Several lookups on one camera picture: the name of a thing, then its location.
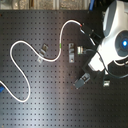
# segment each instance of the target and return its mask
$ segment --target white cable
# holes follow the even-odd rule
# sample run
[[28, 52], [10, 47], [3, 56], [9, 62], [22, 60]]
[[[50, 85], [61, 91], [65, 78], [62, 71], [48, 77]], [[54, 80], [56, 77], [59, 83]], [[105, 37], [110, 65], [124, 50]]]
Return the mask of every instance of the white cable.
[[11, 48], [10, 48], [10, 57], [11, 57], [11, 60], [12, 60], [12, 62], [14, 63], [14, 65], [18, 68], [18, 70], [21, 72], [21, 74], [22, 74], [23, 77], [25, 78], [25, 80], [26, 80], [26, 82], [27, 82], [27, 85], [28, 85], [28, 96], [27, 96], [27, 98], [26, 98], [25, 100], [20, 100], [20, 99], [18, 99], [16, 96], [14, 96], [14, 94], [8, 89], [8, 87], [7, 87], [2, 81], [0, 81], [0, 84], [2, 84], [2, 85], [6, 88], [6, 90], [10, 93], [10, 95], [11, 95], [14, 99], [16, 99], [17, 101], [22, 102], [22, 103], [23, 103], [23, 102], [26, 102], [26, 101], [29, 99], [29, 97], [30, 97], [30, 92], [31, 92], [31, 90], [30, 90], [30, 89], [31, 89], [31, 88], [30, 88], [30, 84], [29, 84], [29, 81], [28, 81], [26, 75], [25, 75], [24, 72], [21, 70], [21, 68], [17, 65], [16, 61], [13, 59], [12, 50], [13, 50], [14, 46], [17, 45], [17, 44], [20, 44], [20, 43], [26, 44], [26, 45], [27, 45], [28, 47], [30, 47], [30, 49], [31, 49], [38, 57], [40, 57], [41, 59], [43, 59], [43, 60], [45, 60], [45, 61], [48, 61], [48, 62], [54, 62], [54, 61], [56, 61], [56, 60], [60, 57], [60, 54], [61, 54], [61, 39], [62, 39], [62, 33], [63, 33], [63, 29], [64, 29], [65, 25], [68, 24], [68, 23], [76, 23], [76, 24], [78, 24], [78, 25], [81, 26], [81, 24], [80, 24], [79, 22], [75, 21], [75, 20], [68, 20], [67, 22], [64, 23], [64, 25], [62, 26], [61, 31], [60, 31], [60, 38], [59, 38], [59, 54], [58, 54], [58, 56], [57, 56], [55, 59], [50, 60], [50, 59], [46, 59], [46, 58], [42, 57], [40, 54], [37, 53], [37, 51], [36, 51], [30, 44], [28, 44], [28, 43], [25, 42], [25, 41], [17, 41], [17, 42], [15, 42], [15, 43], [11, 46]]

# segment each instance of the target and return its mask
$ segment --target optical breadboard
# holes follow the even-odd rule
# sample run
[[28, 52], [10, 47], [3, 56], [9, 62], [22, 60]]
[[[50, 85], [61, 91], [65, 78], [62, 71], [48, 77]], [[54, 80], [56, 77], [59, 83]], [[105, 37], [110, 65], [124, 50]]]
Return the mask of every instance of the optical breadboard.
[[[24, 40], [36, 51], [46, 44], [45, 57], [55, 58], [60, 30], [67, 20], [84, 23], [103, 35], [100, 11], [0, 11], [0, 80], [18, 98], [27, 97], [28, 87], [10, 59], [12, 44]], [[69, 63], [70, 43], [74, 44], [74, 63]], [[16, 45], [13, 57], [30, 82], [31, 95], [20, 103], [6, 89], [0, 93], [0, 128], [128, 128], [128, 78], [111, 78], [110, 86], [103, 87], [100, 75], [79, 89], [73, 86], [84, 74], [82, 67], [91, 55], [78, 55], [77, 46], [92, 45], [73, 23], [64, 28], [62, 53], [55, 62], [39, 63], [28, 46]], [[116, 75], [128, 73], [127, 67], [114, 63], [109, 70]]]

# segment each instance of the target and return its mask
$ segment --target white plastic casing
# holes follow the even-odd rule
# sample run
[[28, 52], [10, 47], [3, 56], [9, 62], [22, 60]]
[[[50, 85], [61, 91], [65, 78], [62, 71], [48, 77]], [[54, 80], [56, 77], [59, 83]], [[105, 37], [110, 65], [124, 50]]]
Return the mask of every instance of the white plastic casing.
[[[101, 54], [103, 61], [108, 66], [109, 63], [111, 63], [113, 60], [122, 60], [126, 57], [120, 57], [115, 49], [115, 40], [117, 35], [124, 30], [128, 30], [128, 15], [124, 12], [124, 2], [117, 1], [117, 7], [116, 12], [114, 16], [114, 20], [112, 23], [112, 27], [110, 30], [110, 33], [107, 37], [105, 37], [101, 43], [101, 45], [98, 46], [97, 51]], [[108, 17], [109, 9], [107, 10], [103, 29], [106, 29], [106, 18]], [[104, 69], [104, 66], [100, 60], [99, 55], [96, 53], [94, 57], [91, 59], [89, 66], [94, 71], [102, 71]]]

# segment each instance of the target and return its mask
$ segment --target circular eye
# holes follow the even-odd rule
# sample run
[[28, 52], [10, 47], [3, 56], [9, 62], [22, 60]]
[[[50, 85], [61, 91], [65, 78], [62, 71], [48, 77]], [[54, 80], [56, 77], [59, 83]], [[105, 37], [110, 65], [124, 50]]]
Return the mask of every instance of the circular eye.
[[115, 40], [116, 52], [119, 56], [125, 57], [128, 55], [128, 31], [121, 31]]
[[124, 41], [122, 42], [122, 44], [123, 44], [124, 47], [126, 47], [126, 46], [128, 45], [128, 42], [127, 42], [126, 40], [124, 40]]

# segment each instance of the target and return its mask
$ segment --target black breadboard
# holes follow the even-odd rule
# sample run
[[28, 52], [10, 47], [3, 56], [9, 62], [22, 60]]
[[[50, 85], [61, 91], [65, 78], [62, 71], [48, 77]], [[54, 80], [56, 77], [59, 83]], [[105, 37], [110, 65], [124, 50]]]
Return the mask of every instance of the black breadboard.
[[[11, 45], [24, 40], [39, 51], [46, 44], [45, 57], [55, 58], [61, 27], [70, 19], [103, 34], [101, 12], [0, 11], [0, 80], [18, 98], [27, 97], [28, 87], [10, 59]], [[26, 45], [14, 48], [13, 56], [31, 84], [31, 96], [27, 102], [19, 103], [5, 89], [0, 93], [0, 128], [128, 128], [128, 78], [111, 79], [110, 87], [103, 87], [100, 76], [76, 89], [73, 83], [83, 75], [82, 66], [90, 53], [77, 55], [75, 50], [75, 62], [69, 63], [69, 43], [75, 47], [92, 46], [80, 27], [69, 23], [63, 32], [62, 54], [56, 62], [40, 64]], [[109, 68], [118, 75], [128, 73], [127, 68], [114, 63]]]

